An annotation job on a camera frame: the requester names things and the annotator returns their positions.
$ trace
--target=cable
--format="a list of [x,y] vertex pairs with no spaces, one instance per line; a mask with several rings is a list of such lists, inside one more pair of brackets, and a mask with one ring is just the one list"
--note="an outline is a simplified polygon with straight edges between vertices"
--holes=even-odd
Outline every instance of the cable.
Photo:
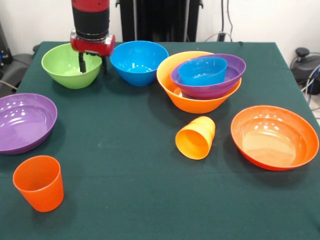
[[311,111],[315,111],[315,110],[318,110],[318,109],[320,109],[320,107],[317,107],[317,108],[311,109]]
[[308,92],[308,87],[314,82],[314,80],[315,79],[312,79],[311,80],[311,77],[313,76],[313,74],[316,72],[316,70],[318,69],[318,68],[320,68],[320,64],[318,65],[318,66],[316,66],[315,67],[315,69],[313,69],[313,71],[311,72],[311,74],[309,75],[309,77],[308,77],[308,79],[307,79],[307,81],[306,81],[306,85],[305,85],[305,87],[303,87],[302,89],[301,89],[301,92],[303,92],[304,90],[306,90],[305,91],[305,97],[307,97],[307,92]]
[[5,82],[5,81],[0,80],[0,83],[1,83],[1,84],[4,84],[4,85],[7,85],[8,87],[10,87],[10,88],[12,88],[12,89],[14,89],[14,90],[18,90],[18,88],[16,88],[15,86],[13,86],[13,85]]
[[212,38],[212,37],[214,37],[214,36],[216,36],[218,34],[226,34],[226,35],[228,35],[230,37],[230,41],[231,42],[233,41],[232,37],[231,37],[231,35],[229,33],[225,32],[225,31],[220,31],[220,32],[216,32],[215,34],[212,34],[211,36],[209,36],[204,42],[207,42],[210,38]]
[[[320,52],[310,52],[308,54],[309,55],[320,55]],[[293,67],[293,64],[295,63],[295,61],[299,58],[299,56],[296,56],[292,61],[291,61],[291,64],[290,64],[290,70],[292,70],[292,67]]]
[[224,0],[221,0],[221,17],[222,17],[222,29],[221,29],[221,32],[223,32],[225,30]]
[[226,2],[226,12],[227,12],[227,14],[228,14],[229,23],[230,23],[230,25],[231,25],[230,36],[232,36],[232,30],[234,29],[234,25],[232,24],[231,19],[230,19],[229,0],[227,0],[227,2]]
[[[319,68],[313,74],[313,79],[315,79],[317,77],[318,73],[319,73]],[[310,94],[309,94],[309,99],[308,99],[308,105],[310,105],[310,102],[311,102],[311,96],[312,96],[312,91],[314,90],[314,86],[315,86],[315,81],[313,80],[313,82],[311,84],[311,89],[310,89]]]
[[293,64],[296,62],[296,60],[297,60],[298,58],[299,58],[299,57],[296,56],[296,57],[291,61],[290,70],[292,70]]
[[21,63],[21,64],[24,64],[24,65],[30,67],[29,64],[27,64],[27,63],[25,63],[25,62],[23,62],[23,61],[20,61],[19,59],[14,58],[13,61],[19,62],[19,63]]
[[308,95],[308,87],[314,83],[315,78],[317,77],[319,73],[320,64],[311,72],[310,76],[308,77],[308,80],[306,81],[306,88],[305,88],[305,97]]

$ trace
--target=plastic cup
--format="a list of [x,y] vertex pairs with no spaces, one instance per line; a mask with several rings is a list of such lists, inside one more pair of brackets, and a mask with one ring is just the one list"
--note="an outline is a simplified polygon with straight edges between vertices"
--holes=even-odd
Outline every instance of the plastic cup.
[[13,184],[39,212],[57,208],[64,199],[59,162],[51,156],[34,156],[21,163],[13,173]]
[[215,122],[207,116],[200,116],[176,134],[175,144],[187,158],[201,160],[209,154],[215,133]]
[[208,86],[223,83],[228,62],[221,57],[203,56],[181,64],[178,73],[187,86]]

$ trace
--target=bowl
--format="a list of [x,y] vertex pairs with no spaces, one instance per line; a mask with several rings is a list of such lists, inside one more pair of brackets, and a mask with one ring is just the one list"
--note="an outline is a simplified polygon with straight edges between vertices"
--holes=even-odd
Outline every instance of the bowl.
[[174,90],[174,92],[173,92],[175,95],[178,95],[178,96],[180,96],[180,97],[183,97],[183,98],[187,98],[187,99],[197,99],[197,98],[195,98],[195,97],[193,97],[193,96],[189,96],[188,94],[185,94],[183,91],[181,91],[181,89],[180,88],[176,88],[175,90]]
[[47,97],[19,93],[0,98],[0,154],[21,154],[49,136],[58,116]]
[[140,87],[156,80],[157,68],[168,56],[168,51],[155,42],[129,41],[114,49],[110,61],[121,78]]
[[79,53],[70,43],[56,46],[42,58],[43,69],[59,84],[69,89],[82,89],[89,86],[100,72],[102,60],[99,56],[84,54],[86,72],[80,72]]
[[184,62],[178,67],[182,83],[187,86],[207,86],[225,80],[227,61],[220,57],[204,56]]
[[210,54],[212,53],[205,51],[184,51],[168,57],[158,67],[156,76],[159,84],[168,94],[173,104],[185,112],[191,114],[209,113],[218,108],[227,98],[234,94],[241,85],[240,79],[236,86],[234,86],[226,95],[209,100],[189,99],[175,94],[178,86],[171,79],[171,72],[173,69],[189,59]]
[[232,120],[231,135],[250,162],[273,171],[305,165],[319,149],[312,126],[296,113],[277,106],[259,105],[242,110]]
[[214,99],[220,98],[227,94],[239,81],[246,70],[246,63],[240,57],[217,53],[207,55],[206,57],[218,56],[227,61],[227,68],[225,72],[224,82],[208,86],[188,86],[184,85],[181,77],[178,73],[178,67],[176,67],[171,74],[171,78],[174,83],[187,95],[197,99]]

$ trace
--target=orange cup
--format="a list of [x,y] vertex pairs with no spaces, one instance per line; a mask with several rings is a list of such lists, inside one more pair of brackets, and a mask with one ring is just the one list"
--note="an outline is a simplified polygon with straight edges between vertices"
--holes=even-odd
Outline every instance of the orange cup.
[[175,144],[187,158],[204,159],[210,152],[215,133],[215,122],[207,116],[200,116],[176,134]]
[[34,156],[21,163],[13,173],[13,184],[39,212],[57,208],[64,199],[59,162],[51,156]]

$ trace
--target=purple bowl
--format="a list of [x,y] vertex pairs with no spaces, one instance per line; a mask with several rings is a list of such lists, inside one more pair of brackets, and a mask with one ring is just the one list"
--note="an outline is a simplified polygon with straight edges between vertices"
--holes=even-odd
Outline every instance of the purple bowl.
[[202,99],[216,99],[221,98],[225,94],[227,94],[239,81],[246,70],[246,63],[240,57],[231,55],[231,54],[210,54],[205,56],[199,56],[196,58],[203,58],[203,57],[218,57],[225,59],[227,61],[227,68],[225,73],[224,82],[217,83],[213,85],[207,86],[188,86],[184,85],[183,81],[179,75],[179,67],[178,65],[171,73],[172,81],[187,95]]
[[0,98],[0,154],[21,154],[39,146],[49,136],[57,116],[54,102],[39,94]]

